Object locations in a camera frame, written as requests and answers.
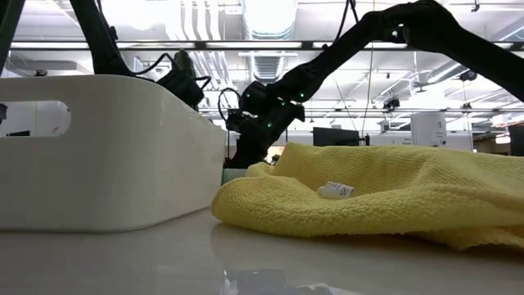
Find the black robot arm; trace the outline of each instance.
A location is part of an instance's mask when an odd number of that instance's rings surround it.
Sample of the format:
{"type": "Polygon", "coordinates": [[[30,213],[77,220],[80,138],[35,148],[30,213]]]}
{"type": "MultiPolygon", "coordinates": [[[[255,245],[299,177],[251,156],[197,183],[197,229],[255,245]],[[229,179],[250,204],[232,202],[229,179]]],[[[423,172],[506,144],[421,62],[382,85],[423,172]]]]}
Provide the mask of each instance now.
{"type": "Polygon", "coordinates": [[[242,94],[240,110],[228,118],[228,129],[240,132],[237,153],[228,163],[234,168],[247,168],[263,161],[267,148],[295,119],[278,109],[306,102],[317,92],[323,81],[339,66],[372,41],[406,43],[416,49],[443,53],[477,73],[491,79],[524,102],[524,61],[488,41],[467,32],[445,8],[434,0],[395,5],[385,11],[372,11],[348,30],[332,46],[325,48],[312,61],[287,72],[274,84],[252,83],[242,94]],[[243,111],[258,115],[242,115],[243,111]]]}

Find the desk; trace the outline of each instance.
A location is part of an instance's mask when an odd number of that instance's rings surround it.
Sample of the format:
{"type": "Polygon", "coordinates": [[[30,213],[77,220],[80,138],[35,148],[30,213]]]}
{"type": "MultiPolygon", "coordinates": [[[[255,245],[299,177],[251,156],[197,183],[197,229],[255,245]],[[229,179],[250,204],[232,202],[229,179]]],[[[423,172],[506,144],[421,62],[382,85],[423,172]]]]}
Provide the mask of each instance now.
{"type": "Polygon", "coordinates": [[[411,238],[285,238],[207,210],[122,234],[0,233],[0,293],[522,294],[524,254],[411,238]]]}

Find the cable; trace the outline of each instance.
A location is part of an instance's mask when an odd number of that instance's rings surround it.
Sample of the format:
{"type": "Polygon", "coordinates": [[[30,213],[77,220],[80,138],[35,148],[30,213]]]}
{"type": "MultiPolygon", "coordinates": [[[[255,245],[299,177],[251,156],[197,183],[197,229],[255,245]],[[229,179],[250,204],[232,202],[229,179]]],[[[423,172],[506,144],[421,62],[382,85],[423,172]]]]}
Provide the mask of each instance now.
{"type": "Polygon", "coordinates": [[[164,57],[169,58],[169,60],[171,61],[172,64],[175,63],[174,59],[167,52],[164,52],[164,53],[162,53],[162,55],[155,62],[153,62],[152,65],[148,66],[145,70],[141,70],[141,71],[138,71],[138,72],[131,72],[131,73],[133,73],[135,75],[144,75],[147,72],[149,72],[150,70],[153,70],[154,68],[156,68],[156,66],[158,66],[158,64],[164,59],[164,57]]]}
{"type": "Polygon", "coordinates": [[[342,14],[341,26],[338,28],[338,33],[337,33],[337,36],[335,37],[335,41],[337,41],[341,37],[342,29],[344,28],[344,24],[346,22],[347,10],[350,4],[351,4],[351,10],[353,12],[353,17],[355,18],[355,23],[359,22],[359,16],[357,16],[357,11],[355,10],[355,0],[346,0],[346,6],[344,7],[344,12],[342,14]]]}
{"type": "MultiPolygon", "coordinates": [[[[373,0],[373,11],[375,11],[375,0],[373,0]]],[[[369,94],[371,93],[371,71],[373,70],[373,52],[374,42],[371,42],[371,57],[369,59],[369,77],[368,77],[368,102],[366,102],[366,109],[364,111],[364,120],[362,121],[362,137],[364,136],[364,126],[366,125],[366,116],[369,108],[369,94]]]]}
{"type": "Polygon", "coordinates": [[[102,0],[97,0],[97,5],[98,5],[98,10],[100,11],[101,14],[103,14],[104,11],[102,11],[102,0]]]}
{"type": "Polygon", "coordinates": [[[202,81],[202,80],[205,80],[205,82],[200,87],[200,89],[204,90],[204,88],[207,86],[207,84],[209,84],[211,82],[211,77],[210,76],[202,76],[202,77],[193,78],[193,81],[202,81]]]}
{"type": "Polygon", "coordinates": [[[219,105],[219,113],[220,113],[220,117],[222,117],[222,120],[226,121],[226,117],[224,116],[224,114],[222,113],[222,108],[220,106],[220,98],[222,97],[222,95],[224,95],[224,93],[226,91],[231,91],[231,92],[234,92],[236,95],[237,95],[237,99],[238,99],[238,107],[241,107],[240,106],[240,94],[237,92],[237,90],[231,88],[231,87],[227,87],[227,88],[224,88],[222,89],[222,91],[220,91],[220,94],[219,94],[219,100],[217,101],[217,104],[219,105]]]}
{"type": "MultiPolygon", "coordinates": [[[[462,92],[463,92],[463,96],[464,96],[464,101],[466,102],[467,101],[467,98],[466,98],[466,89],[464,87],[464,81],[462,81],[462,92]]],[[[471,128],[471,125],[469,124],[469,113],[466,113],[466,123],[468,124],[468,136],[470,138],[470,141],[469,141],[469,147],[472,149],[472,152],[473,152],[473,136],[472,136],[472,128],[471,128]]]]}
{"type": "MultiPolygon", "coordinates": [[[[103,9],[102,9],[102,0],[96,0],[96,1],[97,1],[97,5],[98,5],[98,11],[102,15],[102,18],[106,19],[106,17],[104,16],[103,9]]],[[[134,75],[144,75],[144,74],[148,73],[149,71],[153,70],[156,66],[158,66],[158,64],[165,57],[168,57],[169,60],[171,61],[171,63],[174,63],[174,59],[167,52],[164,52],[155,62],[153,62],[153,64],[151,66],[147,67],[145,70],[141,70],[141,71],[138,71],[138,72],[131,71],[131,73],[134,74],[134,75]]]]}
{"type": "Polygon", "coordinates": [[[357,131],[358,130],[357,126],[355,125],[355,122],[353,121],[353,118],[351,117],[350,110],[347,108],[346,101],[344,100],[344,97],[342,96],[341,89],[340,89],[340,87],[338,87],[338,82],[337,82],[336,76],[333,76],[333,79],[335,79],[335,85],[337,86],[338,94],[341,96],[341,100],[344,103],[344,108],[347,111],[347,116],[349,116],[349,118],[351,120],[351,124],[353,124],[353,128],[355,128],[355,131],[357,131]]]}

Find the white tag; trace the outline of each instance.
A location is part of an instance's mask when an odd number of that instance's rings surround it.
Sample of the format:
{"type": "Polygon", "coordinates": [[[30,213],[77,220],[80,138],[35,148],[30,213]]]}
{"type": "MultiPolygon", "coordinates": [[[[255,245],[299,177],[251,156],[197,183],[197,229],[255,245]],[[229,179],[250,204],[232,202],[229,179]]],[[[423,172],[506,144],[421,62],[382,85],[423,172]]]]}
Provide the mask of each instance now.
{"type": "Polygon", "coordinates": [[[322,197],[346,199],[350,197],[353,187],[345,184],[339,184],[332,181],[328,181],[326,185],[321,186],[317,189],[317,193],[322,197]]]}

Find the towel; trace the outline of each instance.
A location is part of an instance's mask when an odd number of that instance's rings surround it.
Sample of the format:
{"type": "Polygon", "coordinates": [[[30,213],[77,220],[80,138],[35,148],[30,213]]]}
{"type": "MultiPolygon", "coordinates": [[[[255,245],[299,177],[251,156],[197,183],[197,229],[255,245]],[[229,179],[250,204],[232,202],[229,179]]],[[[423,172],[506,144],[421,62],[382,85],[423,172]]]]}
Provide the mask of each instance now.
{"type": "Polygon", "coordinates": [[[211,204],[226,224],[270,234],[412,234],[456,249],[524,248],[524,158],[438,147],[289,143],[273,167],[250,166],[211,204]],[[354,189],[321,197],[328,181],[354,189]]]}

